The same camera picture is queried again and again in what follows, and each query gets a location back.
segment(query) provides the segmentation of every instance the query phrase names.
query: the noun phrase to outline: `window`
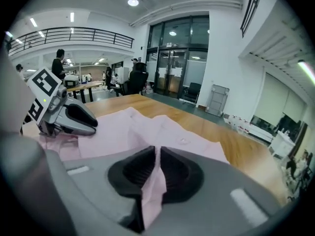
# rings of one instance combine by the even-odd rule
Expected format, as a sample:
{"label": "window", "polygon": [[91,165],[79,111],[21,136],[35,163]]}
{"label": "window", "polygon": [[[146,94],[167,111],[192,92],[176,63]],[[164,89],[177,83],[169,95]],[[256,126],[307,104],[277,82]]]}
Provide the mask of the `window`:
{"label": "window", "polygon": [[192,44],[209,44],[209,17],[193,18],[191,29]]}
{"label": "window", "polygon": [[190,19],[179,19],[165,23],[162,45],[188,44],[190,34]]}
{"label": "window", "polygon": [[157,26],[153,26],[150,47],[159,46],[159,40],[161,39],[161,33],[162,33],[162,24],[159,24]]}

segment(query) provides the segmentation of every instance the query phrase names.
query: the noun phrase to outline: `desk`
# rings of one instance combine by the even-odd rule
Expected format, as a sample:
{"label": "desk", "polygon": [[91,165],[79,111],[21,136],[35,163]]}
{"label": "desk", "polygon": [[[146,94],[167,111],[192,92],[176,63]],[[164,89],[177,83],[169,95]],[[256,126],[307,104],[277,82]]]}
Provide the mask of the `desk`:
{"label": "desk", "polygon": [[89,89],[90,101],[92,102],[93,101],[92,88],[101,86],[102,84],[103,84],[102,82],[87,82],[86,84],[81,84],[75,88],[67,88],[67,92],[73,92],[73,97],[76,99],[77,98],[76,91],[80,91],[81,100],[83,103],[85,103],[86,101],[84,96],[84,89]]}
{"label": "desk", "polygon": [[[286,187],[282,182],[281,172],[265,145],[239,135],[235,131],[218,126],[213,122],[139,94],[86,103],[86,106],[96,117],[111,114],[128,107],[133,107],[149,118],[167,115],[184,129],[211,142],[220,142],[231,165],[267,188],[278,199],[280,204],[286,204]],[[38,129],[34,133],[36,128],[34,123],[26,126],[30,123],[23,125],[23,134],[26,136],[38,135]]]}

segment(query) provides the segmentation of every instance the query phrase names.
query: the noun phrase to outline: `black railing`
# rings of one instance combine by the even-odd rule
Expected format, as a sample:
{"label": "black railing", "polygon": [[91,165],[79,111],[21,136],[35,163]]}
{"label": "black railing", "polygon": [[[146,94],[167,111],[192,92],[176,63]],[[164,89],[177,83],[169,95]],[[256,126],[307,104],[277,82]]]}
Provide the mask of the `black railing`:
{"label": "black railing", "polygon": [[244,37],[245,32],[248,28],[248,26],[250,25],[250,22],[252,20],[252,17],[254,16],[254,13],[257,9],[259,0],[249,0],[248,1],[248,5],[247,5],[247,9],[245,12],[245,16],[241,25],[241,31],[242,31],[242,36]]}
{"label": "black railing", "polygon": [[94,41],[132,48],[133,38],[115,32],[86,27],[57,27],[34,31],[11,42],[9,56],[25,49],[63,41]]}

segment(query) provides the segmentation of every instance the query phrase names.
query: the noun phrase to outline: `person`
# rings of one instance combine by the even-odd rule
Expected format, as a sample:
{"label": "person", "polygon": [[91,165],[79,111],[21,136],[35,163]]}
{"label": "person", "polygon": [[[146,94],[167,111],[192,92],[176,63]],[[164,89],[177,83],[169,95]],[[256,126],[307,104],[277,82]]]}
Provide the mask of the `person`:
{"label": "person", "polygon": [[23,66],[21,64],[18,64],[16,66],[16,71],[19,73],[19,76],[21,77],[21,79],[24,81],[24,73],[23,73]]}
{"label": "person", "polygon": [[114,84],[111,84],[111,79],[112,79],[112,69],[108,66],[106,68],[106,85],[107,85],[107,90],[110,90],[110,87],[114,87]]}
{"label": "person", "polygon": [[299,177],[306,169],[308,155],[308,152],[304,151],[300,159],[296,160],[295,158],[293,158],[286,164],[286,167],[282,167],[282,171],[284,175],[288,178],[288,182],[293,182],[293,180],[296,180],[296,178]]}
{"label": "person", "polygon": [[51,66],[51,71],[55,74],[59,79],[63,80],[65,78],[65,71],[63,69],[62,61],[64,59],[64,50],[58,49],[56,58],[53,61]]}
{"label": "person", "polygon": [[91,73],[88,74],[88,82],[90,82],[90,81],[92,81],[92,74]]}
{"label": "person", "polygon": [[9,41],[6,40],[6,46],[5,46],[5,48],[6,48],[6,51],[7,51],[8,53],[9,53],[9,51],[11,50],[11,43],[12,43],[12,41],[13,41],[13,37],[10,38]]}
{"label": "person", "polygon": [[131,61],[132,61],[132,64],[133,64],[132,70],[135,71],[136,70],[135,65],[138,63],[138,59],[134,58]]}
{"label": "person", "polygon": [[105,86],[105,81],[106,81],[106,73],[105,73],[105,71],[103,71],[102,80],[103,80],[103,86]]}

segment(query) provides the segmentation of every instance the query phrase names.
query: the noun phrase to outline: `doorway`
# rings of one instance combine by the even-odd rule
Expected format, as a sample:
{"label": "doorway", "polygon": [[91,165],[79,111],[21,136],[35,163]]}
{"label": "doorway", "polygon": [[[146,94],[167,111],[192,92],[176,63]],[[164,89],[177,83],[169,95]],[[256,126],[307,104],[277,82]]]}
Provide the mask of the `doorway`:
{"label": "doorway", "polygon": [[186,50],[167,50],[159,53],[156,93],[179,97],[186,65]]}

